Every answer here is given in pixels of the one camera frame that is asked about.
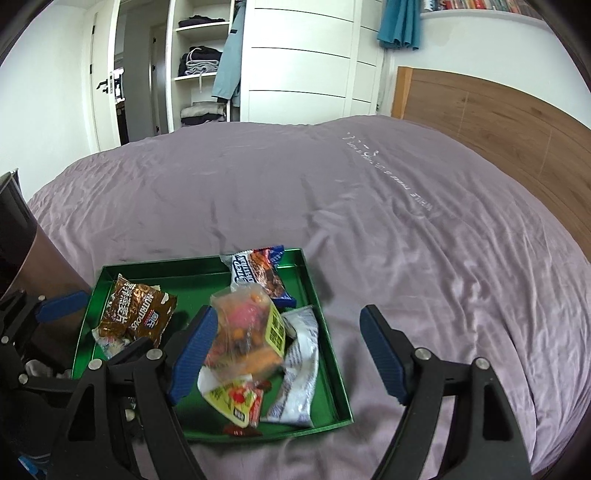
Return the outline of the brown cereal snack bag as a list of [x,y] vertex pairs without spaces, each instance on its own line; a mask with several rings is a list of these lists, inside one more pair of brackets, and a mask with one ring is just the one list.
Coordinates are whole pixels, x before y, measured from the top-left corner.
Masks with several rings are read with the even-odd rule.
[[156,286],[133,283],[119,274],[95,328],[102,335],[125,336],[131,343],[147,338],[158,348],[176,306],[175,295]]

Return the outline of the clear bag colourful candies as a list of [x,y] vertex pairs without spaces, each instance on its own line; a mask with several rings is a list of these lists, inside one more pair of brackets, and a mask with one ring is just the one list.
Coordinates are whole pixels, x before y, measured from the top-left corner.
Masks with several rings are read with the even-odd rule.
[[259,426],[269,378],[283,364],[286,328],[276,305],[257,284],[211,296],[218,327],[197,389],[231,424]]

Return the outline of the blue white cookie packet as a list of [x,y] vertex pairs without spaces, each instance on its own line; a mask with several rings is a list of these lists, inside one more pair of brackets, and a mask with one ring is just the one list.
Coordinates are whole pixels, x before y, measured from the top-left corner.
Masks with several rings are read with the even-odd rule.
[[269,295],[277,308],[295,308],[297,300],[287,292],[277,267],[283,258],[283,245],[221,254],[221,262],[230,272],[230,289],[257,284]]

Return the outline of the white room door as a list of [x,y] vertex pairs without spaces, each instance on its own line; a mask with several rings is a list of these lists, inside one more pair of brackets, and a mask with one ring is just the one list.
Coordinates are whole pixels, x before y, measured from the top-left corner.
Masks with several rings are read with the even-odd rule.
[[121,145],[115,111],[114,56],[120,1],[96,1],[84,17],[82,98],[92,152]]

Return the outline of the black brown trash can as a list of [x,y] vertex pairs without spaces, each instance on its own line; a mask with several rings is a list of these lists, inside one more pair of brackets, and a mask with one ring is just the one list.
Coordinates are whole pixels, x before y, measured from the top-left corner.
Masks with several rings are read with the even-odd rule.
[[[1,176],[1,297],[23,291],[53,299],[90,286],[58,251],[29,209],[15,172]],[[84,310],[51,323],[37,323],[32,344],[60,367],[74,360]]]

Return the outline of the white crumpled wrapper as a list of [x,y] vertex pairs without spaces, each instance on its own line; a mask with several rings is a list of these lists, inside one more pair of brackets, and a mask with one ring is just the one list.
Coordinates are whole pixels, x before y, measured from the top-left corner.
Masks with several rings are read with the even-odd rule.
[[119,354],[131,343],[125,336],[102,335],[98,328],[92,330],[92,336],[107,360]]

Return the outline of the red small snack packet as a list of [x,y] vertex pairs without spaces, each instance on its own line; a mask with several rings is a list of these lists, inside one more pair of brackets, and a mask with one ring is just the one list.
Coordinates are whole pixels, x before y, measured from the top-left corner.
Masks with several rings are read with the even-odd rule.
[[235,438],[252,438],[252,437],[260,437],[263,435],[262,432],[259,431],[256,427],[246,426],[246,427],[238,427],[235,424],[228,424],[226,425],[222,432],[224,435],[228,435],[230,437]]

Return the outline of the green tray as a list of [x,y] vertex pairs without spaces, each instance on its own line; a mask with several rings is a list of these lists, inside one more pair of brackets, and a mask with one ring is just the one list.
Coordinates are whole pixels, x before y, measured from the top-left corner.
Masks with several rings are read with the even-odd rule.
[[331,337],[304,252],[288,249],[270,270],[242,279],[221,257],[103,267],[72,366],[130,348],[168,314],[160,347],[197,316],[211,330],[193,387],[174,374],[170,392],[186,438],[283,440],[353,421]]

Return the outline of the white silver foil packet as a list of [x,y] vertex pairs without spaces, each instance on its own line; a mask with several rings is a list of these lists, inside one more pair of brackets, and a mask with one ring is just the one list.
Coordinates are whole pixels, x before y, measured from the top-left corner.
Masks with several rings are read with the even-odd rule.
[[311,403],[320,364],[318,321],[311,305],[281,315],[294,341],[283,359],[283,382],[263,422],[311,428]]

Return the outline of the light blue hanging garment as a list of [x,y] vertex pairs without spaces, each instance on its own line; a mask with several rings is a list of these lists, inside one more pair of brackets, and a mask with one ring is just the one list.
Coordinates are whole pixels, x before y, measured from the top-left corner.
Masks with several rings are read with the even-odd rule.
[[230,101],[233,107],[240,106],[245,6],[245,1],[235,2],[235,18],[232,20],[231,29],[226,38],[212,87],[213,97]]

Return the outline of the folded dark clothes stack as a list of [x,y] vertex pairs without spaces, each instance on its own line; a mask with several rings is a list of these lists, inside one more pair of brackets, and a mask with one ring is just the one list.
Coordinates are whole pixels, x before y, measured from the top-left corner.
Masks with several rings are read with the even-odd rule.
[[191,46],[179,60],[178,75],[202,75],[216,72],[222,52],[204,45]]

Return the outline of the wooden headboard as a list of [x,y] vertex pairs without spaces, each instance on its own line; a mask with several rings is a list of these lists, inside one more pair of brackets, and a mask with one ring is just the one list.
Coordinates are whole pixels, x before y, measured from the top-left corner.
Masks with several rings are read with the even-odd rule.
[[590,252],[590,130],[520,90],[401,66],[394,118],[436,129],[474,150],[537,197]]

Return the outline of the white open wardrobe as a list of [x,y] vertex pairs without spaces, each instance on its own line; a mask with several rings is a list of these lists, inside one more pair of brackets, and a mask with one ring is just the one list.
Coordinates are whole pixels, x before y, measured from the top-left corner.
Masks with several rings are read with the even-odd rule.
[[[216,73],[181,75],[183,54],[222,50],[235,1],[172,1],[166,28],[166,113],[211,101]],[[315,124],[377,110],[384,52],[377,40],[382,1],[247,1],[240,104],[229,121]]]

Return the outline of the teal curtain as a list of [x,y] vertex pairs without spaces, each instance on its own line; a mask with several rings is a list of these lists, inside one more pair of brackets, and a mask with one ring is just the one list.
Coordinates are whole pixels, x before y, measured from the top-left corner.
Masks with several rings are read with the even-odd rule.
[[421,43],[421,2],[387,0],[378,41],[388,50],[418,50]]

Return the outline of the row of books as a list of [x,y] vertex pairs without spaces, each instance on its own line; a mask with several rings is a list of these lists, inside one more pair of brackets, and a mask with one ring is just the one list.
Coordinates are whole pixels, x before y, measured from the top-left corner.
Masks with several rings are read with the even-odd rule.
[[526,1],[519,0],[424,0],[422,12],[445,10],[490,10],[541,19],[541,16]]

